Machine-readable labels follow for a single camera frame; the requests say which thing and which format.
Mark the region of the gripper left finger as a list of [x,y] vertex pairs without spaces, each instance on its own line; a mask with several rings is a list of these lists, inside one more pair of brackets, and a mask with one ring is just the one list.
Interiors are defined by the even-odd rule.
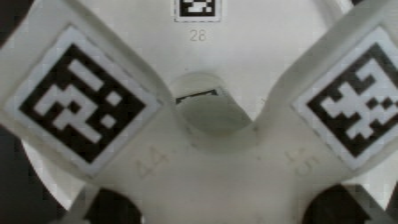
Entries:
[[58,224],[144,224],[128,197],[106,188],[85,186]]

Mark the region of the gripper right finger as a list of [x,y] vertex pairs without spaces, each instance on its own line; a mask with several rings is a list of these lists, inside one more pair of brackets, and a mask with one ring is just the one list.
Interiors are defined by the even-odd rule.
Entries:
[[391,224],[391,216],[359,184],[334,185],[318,194],[302,224]]

